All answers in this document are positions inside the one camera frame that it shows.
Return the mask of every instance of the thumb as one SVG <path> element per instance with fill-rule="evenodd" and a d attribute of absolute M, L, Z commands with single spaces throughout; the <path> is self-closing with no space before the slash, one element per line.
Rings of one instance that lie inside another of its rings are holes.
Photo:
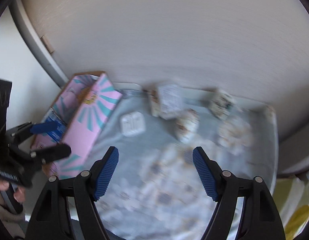
<path fill-rule="evenodd" d="M 9 188 L 9 182 L 0 179 L 0 190 L 6 191 Z"/>

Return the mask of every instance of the brown cardboard edge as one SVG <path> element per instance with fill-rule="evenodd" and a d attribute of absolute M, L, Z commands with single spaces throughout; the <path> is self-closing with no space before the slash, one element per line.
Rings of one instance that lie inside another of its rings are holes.
<path fill-rule="evenodd" d="M 73 78 L 75 76 L 80 76 L 80 75 L 93 75 L 93 76 L 101 76 L 102 74 L 106 74 L 105 71 L 89 71 L 89 72 L 79 72 L 79 73 L 75 73 L 72 75 L 72 77 L 69 79 L 69 81 L 64 85 L 64 87 L 61 89 L 61 91 L 59 92 L 59 94 L 56 96 L 56 98 L 54 99 L 54 101 L 51 103 L 50 108 L 53 107 L 53 105 L 55 104 L 55 102 L 58 100 L 58 98 L 60 97 L 60 95 L 64 92 L 65 88 L 69 85 L 69 83 L 71 82 L 71 80 L 73 80 Z M 33 145 L 34 141 L 36 139 L 36 136 L 34 136 L 33 140 L 32 140 L 32 143 L 31 145 Z M 49 164 L 44 164 L 42 165 L 42 171 L 43 173 L 48 177 L 49 176 L 49 172 L 50 172 L 50 169 L 51 169 L 51 165 L 52 163 L 49 163 Z"/>

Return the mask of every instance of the human hand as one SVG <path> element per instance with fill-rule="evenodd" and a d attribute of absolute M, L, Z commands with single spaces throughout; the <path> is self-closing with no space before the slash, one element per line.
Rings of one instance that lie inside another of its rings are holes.
<path fill-rule="evenodd" d="M 9 182 L 0 179 L 0 191 L 6 191 L 8 190 L 8 188 Z M 15 200 L 19 203 L 23 203 L 26 201 L 25 190 L 26 189 L 24 187 L 18 187 L 17 191 L 13 194 Z"/>

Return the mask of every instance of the gray fabric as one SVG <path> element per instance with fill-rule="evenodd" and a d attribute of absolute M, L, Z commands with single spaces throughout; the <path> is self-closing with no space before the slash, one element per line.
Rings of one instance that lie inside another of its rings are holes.
<path fill-rule="evenodd" d="M 213 145 L 216 144 L 219 150 L 218 154 L 212 153 L 212 156 L 209 156 L 206 152 L 209 157 L 216 160 L 223 170 L 229 170 L 241 178 L 251 179 L 254 176 L 261 176 L 268 187 L 273 188 L 273 176 L 277 164 L 275 155 L 276 138 L 273 136 L 275 125 L 273 122 L 267 121 L 266 116 L 262 113 L 234 110 L 232 115 L 240 117 L 248 122 L 252 127 L 254 136 L 253 145 L 249 148 L 244 148 L 244 152 L 241 155 L 234 156 L 229 153 L 227 149 L 218 145 L 217 131 L 218 127 L 223 122 L 210 113 L 207 109 L 207 103 L 186 100 L 186 106 L 197 111 L 200 116 L 199 136 L 206 141 L 214 142 Z M 141 135 L 127 138 L 120 132 L 119 120 L 122 115 L 133 111 L 141 112 L 144 115 L 147 130 Z M 172 220 L 167 223 L 165 218 L 161 219 L 161 213 L 159 214 L 160 218 L 158 218 L 159 209 L 157 206 L 154 205 L 152 208 L 145 206 L 145 202 L 140 200 L 140 196 L 142 195 L 141 191 L 147 184 L 140 177 L 140 172 L 144 169 L 142 166 L 144 162 L 142 160 L 147 157 L 151 158 L 151 155 L 154 155 L 156 150 L 158 155 L 162 154 L 166 146 L 180 145 L 174 136 L 174 127 L 175 120 L 167 121 L 151 116 L 146 93 L 126 91 L 124 97 L 109 118 L 104 130 L 96 140 L 84 165 L 86 169 L 90 169 L 96 160 L 104 156 L 110 146 L 115 146 L 119 149 L 119 163 L 115 173 L 113 174 L 105 196 L 101 197 L 96 206 L 100 212 L 104 226 L 124 239 L 188 239 L 187 236 L 183 237 L 180 234 L 180 229 L 178 229 L 178 227 L 174 227 L 175 223 L 172 223 Z M 192 169 L 191 172 L 191 176 L 197 176 L 195 169 Z M 113 203 L 111 203 L 111 201 L 115 199 L 113 196 L 119 196 L 118 200 L 125 197 L 125 195 L 120 195 L 120 192 L 118 194 L 117 191 L 118 188 L 123 187 L 123 178 L 127 181 L 125 183 L 129 184 L 130 188 L 128 191 L 133 195 L 136 201 L 131 200 L 128 206 L 123 202 L 118 202 L 117 205 L 116 203 L 113 205 Z M 198 194 L 202 192 L 204 192 L 204 190 L 201 185 Z M 159 210 L 160 212 L 165 212 L 164 214 L 167 214 L 167 216 L 169 214 L 174 215 L 174 219 L 176 220 L 184 220 L 187 216 L 190 216 L 189 214 L 194 214 L 192 215 L 194 219 L 197 219 L 197 216 L 201 216 L 201 212 L 203 211 L 201 211 L 200 208 L 198 210 L 200 202 L 196 203 L 196 205 L 189 203 L 187 205 L 182 205 L 182 207 L 171 205 L 167 208 L 166 203 L 170 202 L 170 197 L 164 194 L 165 193 L 160 193 L 157 198 L 159 201 L 164 200 L 161 201 L 164 205 L 163 208 Z M 208 224 L 214 208 L 213 203 L 208 203 L 207 205 L 211 205 L 212 208 L 205 211 L 206 216 L 204 218 L 200 217 L 200 221 L 206 223 L 205 226 Z M 234 239 L 235 237 L 241 209 L 242 199 L 239 199 L 229 239 Z M 186 225 L 183 224 L 184 231 L 182 232 L 184 234 L 187 234 L 186 228 L 188 226 L 190 226 L 189 223 Z M 200 236 L 194 235 L 193 240 L 196 239 L 200 239 Z"/>

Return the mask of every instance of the gray wall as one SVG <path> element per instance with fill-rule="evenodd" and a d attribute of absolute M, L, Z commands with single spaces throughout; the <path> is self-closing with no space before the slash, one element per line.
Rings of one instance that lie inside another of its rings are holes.
<path fill-rule="evenodd" d="M 309 117 L 309 15 L 299 0 L 22 0 L 67 76 L 174 79 L 271 103 L 284 137 Z"/>

